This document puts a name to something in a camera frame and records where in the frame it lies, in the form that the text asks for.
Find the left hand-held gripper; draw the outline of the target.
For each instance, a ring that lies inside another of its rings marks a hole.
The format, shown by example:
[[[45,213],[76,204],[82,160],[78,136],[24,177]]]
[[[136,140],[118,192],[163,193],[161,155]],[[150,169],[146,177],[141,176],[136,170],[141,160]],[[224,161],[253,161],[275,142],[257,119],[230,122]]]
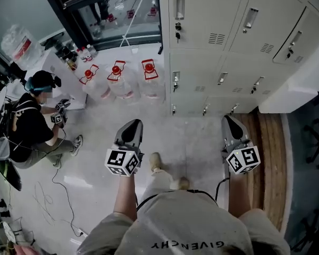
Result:
[[[118,176],[130,177],[141,167],[144,154],[139,147],[142,143],[143,123],[135,119],[121,127],[113,145],[107,149],[105,167]]]

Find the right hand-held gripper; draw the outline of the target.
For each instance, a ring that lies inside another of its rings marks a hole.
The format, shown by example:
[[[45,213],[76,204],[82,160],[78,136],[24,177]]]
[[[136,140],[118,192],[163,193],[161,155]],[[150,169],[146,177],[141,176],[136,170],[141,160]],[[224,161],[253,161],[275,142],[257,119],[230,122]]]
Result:
[[[221,120],[221,129],[225,143],[221,155],[231,173],[245,174],[261,163],[258,147],[247,141],[247,128],[238,119],[225,115]]]

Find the grey metal locker cabinet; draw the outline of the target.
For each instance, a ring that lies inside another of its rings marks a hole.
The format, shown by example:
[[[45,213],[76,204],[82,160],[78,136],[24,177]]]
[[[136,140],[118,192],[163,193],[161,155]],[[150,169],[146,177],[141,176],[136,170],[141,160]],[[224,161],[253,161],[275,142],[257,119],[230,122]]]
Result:
[[[241,0],[222,51],[170,47],[169,0],[159,0],[169,114],[249,113],[277,91],[319,46],[319,0]],[[221,53],[207,93],[171,91],[170,54]]]

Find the grey metal locker door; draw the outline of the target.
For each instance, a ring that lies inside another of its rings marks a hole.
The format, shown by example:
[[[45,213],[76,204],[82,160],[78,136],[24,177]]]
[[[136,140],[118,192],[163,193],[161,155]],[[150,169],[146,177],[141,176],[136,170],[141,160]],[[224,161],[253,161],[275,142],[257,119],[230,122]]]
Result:
[[[241,0],[169,0],[170,47],[222,51]]]
[[[181,51],[170,54],[173,94],[207,93],[215,79],[221,53]]]

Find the person's right forearm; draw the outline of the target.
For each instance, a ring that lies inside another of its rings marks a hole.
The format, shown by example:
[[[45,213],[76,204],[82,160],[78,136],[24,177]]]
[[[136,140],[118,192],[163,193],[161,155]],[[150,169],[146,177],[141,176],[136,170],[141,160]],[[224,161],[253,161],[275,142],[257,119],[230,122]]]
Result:
[[[251,210],[245,174],[231,174],[229,184],[229,213],[239,218]]]

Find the person's left forearm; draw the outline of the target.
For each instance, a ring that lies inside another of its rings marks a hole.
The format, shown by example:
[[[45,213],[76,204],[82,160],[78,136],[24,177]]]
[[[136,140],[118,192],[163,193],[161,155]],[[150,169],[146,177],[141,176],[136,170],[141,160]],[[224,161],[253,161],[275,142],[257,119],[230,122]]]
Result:
[[[119,188],[113,209],[114,213],[124,214],[132,221],[137,219],[135,176],[120,176]]]

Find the person's left beige shoe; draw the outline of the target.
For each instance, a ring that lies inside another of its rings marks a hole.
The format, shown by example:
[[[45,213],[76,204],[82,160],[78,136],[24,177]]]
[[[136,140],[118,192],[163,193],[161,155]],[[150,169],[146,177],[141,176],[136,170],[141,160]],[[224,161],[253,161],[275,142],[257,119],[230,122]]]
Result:
[[[154,152],[149,157],[149,165],[152,172],[157,172],[162,169],[162,160],[158,152]]]

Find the person's beige shoe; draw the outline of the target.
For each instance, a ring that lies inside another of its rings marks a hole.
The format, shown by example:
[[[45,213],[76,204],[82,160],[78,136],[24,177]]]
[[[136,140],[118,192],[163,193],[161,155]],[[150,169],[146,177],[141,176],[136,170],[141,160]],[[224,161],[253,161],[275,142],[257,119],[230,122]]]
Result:
[[[190,181],[186,177],[181,177],[177,180],[176,183],[177,190],[189,190],[190,189]]]
[[[162,160],[158,152],[154,152],[149,157],[149,165],[152,172],[157,172],[162,169]]]

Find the wooden slat platform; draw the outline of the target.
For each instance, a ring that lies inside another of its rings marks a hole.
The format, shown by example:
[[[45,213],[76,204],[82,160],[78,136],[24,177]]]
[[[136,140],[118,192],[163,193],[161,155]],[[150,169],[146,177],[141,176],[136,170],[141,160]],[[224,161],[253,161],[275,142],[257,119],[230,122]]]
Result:
[[[258,147],[261,164],[246,174],[252,208],[263,210],[273,225],[282,230],[287,195],[287,157],[281,116],[235,114]]]

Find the person's light trousers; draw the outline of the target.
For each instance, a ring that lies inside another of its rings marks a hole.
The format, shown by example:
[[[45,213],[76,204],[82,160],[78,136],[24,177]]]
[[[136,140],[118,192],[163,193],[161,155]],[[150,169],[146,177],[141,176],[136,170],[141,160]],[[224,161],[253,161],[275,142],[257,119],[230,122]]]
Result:
[[[172,175],[161,169],[157,172],[152,172],[147,183],[145,192],[141,198],[141,202],[146,199],[164,192],[177,191],[177,180],[174,180]]]

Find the clear water jug red cap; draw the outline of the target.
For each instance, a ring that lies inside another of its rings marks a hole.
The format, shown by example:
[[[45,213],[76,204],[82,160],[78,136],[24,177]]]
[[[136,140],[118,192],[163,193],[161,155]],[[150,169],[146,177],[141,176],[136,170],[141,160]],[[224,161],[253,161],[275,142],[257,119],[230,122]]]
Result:
[[[107,72],[101,66],[92,64],[85,70],[83,76],[79,79],[82,89],[95,101],[110,101],[114,99],[112,91],[107,80]]]
[[[126,61],[116,60],[106,79],[116,97],[129,103],[139,100],[138,80],[135,71]]]
[[[137,79],[142,96],[153,102],[165,100],[164,68],[154,59],[145,59],[138,64]]]

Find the person's right beige shoe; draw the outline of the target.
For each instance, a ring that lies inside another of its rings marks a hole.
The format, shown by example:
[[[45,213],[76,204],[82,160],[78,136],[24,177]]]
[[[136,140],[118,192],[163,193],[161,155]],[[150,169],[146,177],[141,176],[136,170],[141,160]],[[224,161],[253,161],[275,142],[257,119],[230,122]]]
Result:
[[[181,177],[177,180],[176,183],[177,190],[189,190],[190,189],[190,181],[186,177]]]

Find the white box appliance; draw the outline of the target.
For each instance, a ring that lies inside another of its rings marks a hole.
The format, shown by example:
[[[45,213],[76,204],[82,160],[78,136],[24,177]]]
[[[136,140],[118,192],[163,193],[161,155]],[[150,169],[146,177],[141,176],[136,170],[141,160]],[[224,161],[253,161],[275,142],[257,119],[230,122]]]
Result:
[[[318,95],[319,47],[258,109],[262,114],[291,113]]]

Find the white water dispenser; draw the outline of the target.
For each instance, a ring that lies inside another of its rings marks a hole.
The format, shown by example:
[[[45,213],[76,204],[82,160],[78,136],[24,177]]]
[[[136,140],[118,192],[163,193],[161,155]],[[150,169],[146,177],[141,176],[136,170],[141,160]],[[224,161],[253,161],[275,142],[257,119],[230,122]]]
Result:
[[[68,99],[70,103],[68,110],[86,107],[87,94],[83,91],[79,79],[50,49],[45,51],[33,68],[27,71],[25,80],[27,81],[39,70],[50,72],[61,79],[61,86],[53,89],[53,96],[47,99],[45,106],[55,107],[61,99]]]

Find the person's beige t-shirt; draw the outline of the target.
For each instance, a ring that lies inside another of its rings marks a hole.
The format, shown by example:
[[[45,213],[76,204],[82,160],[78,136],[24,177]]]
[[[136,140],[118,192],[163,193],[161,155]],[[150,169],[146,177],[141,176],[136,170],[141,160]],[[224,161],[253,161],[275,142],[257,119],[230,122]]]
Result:
[[[207,194],[184,190],[148,198],[136,220],[114,212],[77,249],[77,255],[222,255],[227,249],[263,255],[290,255],[279,231],[260,209],[234,217]]]

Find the black flask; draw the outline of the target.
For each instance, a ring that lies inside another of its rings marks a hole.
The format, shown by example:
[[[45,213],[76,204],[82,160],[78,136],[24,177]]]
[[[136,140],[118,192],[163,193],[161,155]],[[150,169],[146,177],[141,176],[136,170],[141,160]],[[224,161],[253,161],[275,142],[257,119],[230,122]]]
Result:
[[[61,58],[65,61],[66,59],[73,60],[74,54],[73,52],[67,48],[66,46],[61,49]]]

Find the black and green bag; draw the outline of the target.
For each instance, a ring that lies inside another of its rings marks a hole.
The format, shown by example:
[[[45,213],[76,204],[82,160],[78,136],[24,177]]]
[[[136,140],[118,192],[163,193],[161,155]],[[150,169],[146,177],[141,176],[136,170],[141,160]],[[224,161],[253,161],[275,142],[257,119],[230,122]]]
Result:
[[[17,191],[22,190],[21,177],[10,160],[0,160],[0,174]]]

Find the black framed window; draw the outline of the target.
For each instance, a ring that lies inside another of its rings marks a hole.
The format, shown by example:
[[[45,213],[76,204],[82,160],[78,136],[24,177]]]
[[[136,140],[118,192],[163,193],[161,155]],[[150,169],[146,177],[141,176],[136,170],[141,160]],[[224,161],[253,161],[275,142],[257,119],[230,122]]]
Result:
[[[160,0],[48,0],[78,47],[105,50],[162,42]]]

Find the large clear dispenser water bottle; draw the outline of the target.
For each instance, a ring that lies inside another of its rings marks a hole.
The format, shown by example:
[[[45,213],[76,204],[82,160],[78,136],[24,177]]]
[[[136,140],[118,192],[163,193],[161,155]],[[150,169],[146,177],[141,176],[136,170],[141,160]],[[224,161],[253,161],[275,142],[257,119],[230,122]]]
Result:
[[[32,34],[19,24],[5,32],[1,49],[22,70],[30,70],[43,56],[43,48]]]

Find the large frosted glass panel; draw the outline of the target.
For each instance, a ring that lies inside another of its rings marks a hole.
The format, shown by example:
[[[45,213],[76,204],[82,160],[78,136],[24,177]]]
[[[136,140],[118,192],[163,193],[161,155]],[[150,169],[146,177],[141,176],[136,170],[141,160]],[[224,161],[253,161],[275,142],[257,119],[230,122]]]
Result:
[[[40,43],[65,30],[48,0],[0,0],[0,57],[7,63],[10,58],[1,42],[14,24],[26,28]]]

